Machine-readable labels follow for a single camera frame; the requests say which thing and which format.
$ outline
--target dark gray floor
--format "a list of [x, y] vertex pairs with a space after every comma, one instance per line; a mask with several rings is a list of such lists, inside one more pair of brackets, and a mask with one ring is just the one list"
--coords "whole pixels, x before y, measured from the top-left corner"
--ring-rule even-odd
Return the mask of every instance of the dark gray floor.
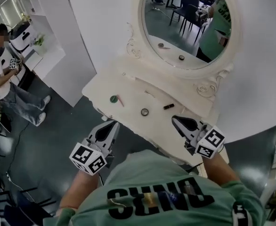
[[267, 183], [276, 146], [276, 127], [226, 144], [230, 166], [244, 184], [260, 196]]

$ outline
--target white appliance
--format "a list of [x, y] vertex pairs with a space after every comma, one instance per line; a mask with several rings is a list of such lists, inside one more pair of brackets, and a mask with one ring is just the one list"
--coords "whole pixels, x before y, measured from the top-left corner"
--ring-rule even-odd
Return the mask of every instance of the white appliance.
[[26, 57], [32, 50], [30, 46], [32, 40], [37, 37], [37, 32], [29, 22], [21, 21], [10, 36], [10, 46], [17, 53]]

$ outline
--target seated man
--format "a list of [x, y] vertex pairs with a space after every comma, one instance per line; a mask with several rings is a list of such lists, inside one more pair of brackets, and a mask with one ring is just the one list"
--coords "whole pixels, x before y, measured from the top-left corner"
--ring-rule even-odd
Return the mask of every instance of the seated man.
[[[6, 25], [0, 24], [0, 47], [4, 46], [4, 41], [8, 41], [8, 30]], [[18, 69], [2, 69], [0, 59], [0, 105], [13, 109], [15, 113], [30, 121], [33, 125], [39, 126], [46, 118], [46, 113], [42, 112], [50, 102], [51, 97], [38, 98], [27, 91], [19, 88], [9, 79], [18, 74]]]
[[263, 207], [220, 154], [203, 158], [208, 174], [188, 174], [146, 150], [114, 168], [104, 186], [80, 171], [44, 226], [262, 226]]

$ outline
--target black cable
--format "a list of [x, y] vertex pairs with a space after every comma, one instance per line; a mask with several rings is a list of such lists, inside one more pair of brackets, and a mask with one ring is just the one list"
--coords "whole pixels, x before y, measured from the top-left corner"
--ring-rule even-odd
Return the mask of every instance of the black cable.
[[18, 146], [18, 145], [19, 145], [19, 143], [20, 143], [21, 135], [22, 135], [22, 133], [26, 130], [26, 128], [29, 126], [29, 123], [30, 123], [30, 122], [28, 122], [28, 123], [27, 123], [27, 125], [25, 126], [25, 128], [24, 128], [23, 130], [21, 130], [21, 132], [20, 132], [20, 134], [19, 134], [19, 139], [17, 140], [17, 144], [16, 144], [16, 146], [15, 146], [14, 155], [13, 155], [13, 157], [12, 157], [12, 161], [11, 161], [11, 163], [10, 163], [10, 165], [9, 165], [9, 167], [8, 167], [8, 169], [7, 169], [7, 171], [9, 171], [9, 170], [10, 170], [11, 165], [12, 165], [12, 163], [13, 163], [13, 162], [14, 162], [14, 160], [15, 160], [15, 156], [16, 156], [16, 149], [17, 149], [17, 146]]
[[224, 147], [225, 147], [225, 146], [224, 146], [224, 144], [223, 144], [223, 147], [222, 147], [222, 149], [219, 151], [219, 153], [220, 153], [221, 151], [223, 151], [223, 150], [224, 150]]

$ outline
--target hand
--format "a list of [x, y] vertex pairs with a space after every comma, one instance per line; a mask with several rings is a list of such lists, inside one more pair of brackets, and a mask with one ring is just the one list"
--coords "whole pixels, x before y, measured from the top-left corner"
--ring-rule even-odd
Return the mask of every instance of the hand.
[[17, 65], [16, 68], [14, 69], [14, 71], [15, 71], [15, 75], [19, 74], [20, 71], [21, 71], [21, 70], [20, 70], [20, 66]]
[[222, 37], [219, 41], [219, 44], [223, 47], [226, 47], [228, 40], [229, 40], [228, 38]]
[[19, 68], [19, 72], [20, 72], [23, 69], [23, 64], [20, 63], [19, 66], [18, 66], [18, 68]]
[[20, 55], [20, 60], [21, 60], [21, 63], [22, 63], [22, 64], [24, 64], [24, 60], [25, 60], [25, 58], [24, 58], [24, 56], [23, 56], [23, 55]]

